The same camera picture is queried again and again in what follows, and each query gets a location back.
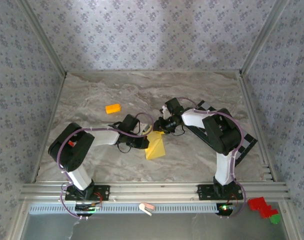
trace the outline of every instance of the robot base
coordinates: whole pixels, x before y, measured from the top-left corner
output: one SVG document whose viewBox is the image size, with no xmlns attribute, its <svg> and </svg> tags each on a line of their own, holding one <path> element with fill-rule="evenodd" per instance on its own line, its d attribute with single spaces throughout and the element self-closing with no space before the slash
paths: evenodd
<svg viewBox="0 0 304 240">
<path fill-rule="evenodd" d="M 204 200 L 237 200 L 243 199 L 242 190 L 239 185 L 231 182 L 227 185 L 220 185 L 214 179 L 214 184 L 200 184 L 197 186 L 198 199 Z"/>
<path fill-rule="evenodd" d="M 100 201 L 100 198 L 94 193 L 99 193 L 102 196 L 102 201 L 108 201 L 110 195 L 109 185 L 94 185 L 90 184 L 85 190 L 80 191 L 74 185 L 69 186 L 66 189 L 65 200 L 66 201 Z"/>
</svg>

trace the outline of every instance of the red object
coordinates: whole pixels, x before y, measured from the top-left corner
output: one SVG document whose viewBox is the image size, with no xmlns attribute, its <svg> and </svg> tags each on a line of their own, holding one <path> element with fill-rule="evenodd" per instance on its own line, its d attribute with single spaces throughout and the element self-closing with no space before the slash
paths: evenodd
<svg viewBox="0 0 304 240">
<path fill-rule="evenodd" d="M 74 147 L 74 143 L 72 141 L 67 142 L 71 147 Z"/>
<path fill-rule="evenodd" d="M 250 199 L 247 201 L 247 204 L 252 211 L 258 210 L 263 219 L 267 219 L 279 213 L 277 209 L 272 209 L 272 206 L 266 203 L 264 197 Z"/>
<path fill-rule="evenodd" d="M 275 214 L 278 214 L 278 210 L 277 209 L 272 209 L 272 206 L 267 206 L 266 208 L 262 208 L 260 209 L 260 216 L 263 218 L 263 219 L 267 219 L 269 217 L 272 217 L 273 215 Z"/>
<path fill-rule="evenodd" d="M 247 201 L 247 204 L 252 211 L 264 209 L 268 206 L 264 197 L 250 199 Z"/>
</svg>

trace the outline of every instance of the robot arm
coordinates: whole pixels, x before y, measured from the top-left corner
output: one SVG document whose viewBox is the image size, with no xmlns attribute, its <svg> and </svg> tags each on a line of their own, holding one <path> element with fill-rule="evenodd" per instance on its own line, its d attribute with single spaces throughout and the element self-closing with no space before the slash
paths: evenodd
<svg viewBox="0 0 304 240">
<path fill-rule="evenodd" d="M 193 109 L 189 109 L 189 110 L 185 111 L 184 113 L 182 113 L 182 115 L 181 115 L 183 124 L 185 126 L 195 126 L 195 127 L 203 128 L 203 129 L 205 128 L 206 124 L 209 126 L 209 121 L 211 121 L 211 119 L 212 119 L 211 116 L 214 116 L 214 114 L 213 113 L 197 113 Z M 238 137 L 241 138 L 241 135 L 239 135 L 239 133 L 236 132 L 235 137 L 237 137 L 237 139 L 236 139 L 234 145 L 237 146 L 238 141 L 239 141 Z M 233 182 L 233 180 L 234 180 L 232 176 L 234 176 L 235 166 L 233 165 L 232 169 L 230 168 L 233 149 L 231 149 L 228 154 L 223 153 L 223 147 L 221 147 L 221 149 L 219 149 L 219 147 L 216 149 L 216 172 L 215 172 L 214 178 L 222 186 L 228 185 L 229 183 Z"/>
<path fill-rule="evenodd" d="M 163 113 L 170 113 L 165 119 L 159 117 L 153 125 L 154 131 L 174 133 L 177 126 L 195 126 L 204 129 L 207 135 L 208 144 L 216 151 L 216 173 L 213 178 L 214 190 L 218 196 L 223 197 L 230 194 L 229 189 L 233 188 L 234 169 L 232 163 L 235 156 L 232 156 L 235 148 L 240 144 L 242 137 L 236 124 L 225 116 L 230 116 L 227 109 L 223 108 L 214 114 L 206 111 L 198 111 L 193 108 L 184 109 L 176 98 L 165 103 L 162 107 Z"/>
<path fill-rule="evenodd" d="M 77 194 L 86 200 L 93 192 L 94 182 L 83 166 L 83 161 L 91 146 L 125 143 L 131 148 L 146 149 L 149 146 L 147 137 L 131 137 L 131 135 L 140 136 L 148 127 L 147 124 L 140 123 L 136 117 L 128 114 L 122 122 L 110 125 L 110 129 L 102 128 L 100 131 L 93 131 L 92 134 L 86 131 L 74 134 L 62 148 L 59 163 L 67 177 L 73 182 Z M 48 154 L 57 161 L 59 149 L 63 142 L 80 129 L 81 126 L 75 122 L 70 123 L 51 144 Z"/>
</svg>

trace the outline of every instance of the patterned wallpaper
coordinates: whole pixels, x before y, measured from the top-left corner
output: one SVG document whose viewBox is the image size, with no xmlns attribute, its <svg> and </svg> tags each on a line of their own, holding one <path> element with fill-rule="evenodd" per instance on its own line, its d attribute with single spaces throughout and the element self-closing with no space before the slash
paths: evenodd
<svg viewBox="0 0 304 240">
<path fill-rule="evenodd" d="M 304 0 L 290 1 L 246 80 L 304 234 Z"/>
<path fill-rule="evenodd" d="M 16 2 L 0 1 L 0 240 L 31 180 L 60 82 Z"/>
<path fill-rule="evenodd" d="M 239 69 L 275 0 L 30 0 L 66 71 Z"/>
</svg>

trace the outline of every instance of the black cable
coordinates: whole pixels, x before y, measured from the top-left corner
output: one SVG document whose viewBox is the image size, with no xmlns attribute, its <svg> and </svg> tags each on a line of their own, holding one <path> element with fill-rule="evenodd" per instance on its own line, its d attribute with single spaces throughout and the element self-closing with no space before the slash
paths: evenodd
<svg viewBox="0 0 304 240">
<path fill-rule="evenodd" d="M 173 134 L 173 132 L 171 132 L 171 133 L 172 133 L 173 136 L 176 136 L 176 137 L 182 136 L 183 134 L 186 133 L 186 131 L 185 131 L 184 128 L 183 128 L 183 125 L 182 125 L 182 131 L 183 131 L 183 132 L 182 132 L 181 134 L 178 134 L 178 135 Z"/>
<path fill-rule="evenodd" d="M 123 153 L 123 154 L 127 154 L 128 152 L 130 152 L 130 150 L 131 150 L 131 148 L 132 148 L 132 147 L 130 147 L 130 148 L 128 149 L 128 151 L 122 151 L 122 150 L 120 149 L 120 147 L 119 147 L 119 143 L 118 143 L 116 146 L 117 146 L 117 149 L 118 149 L 121 153 Z"/>
</svg>

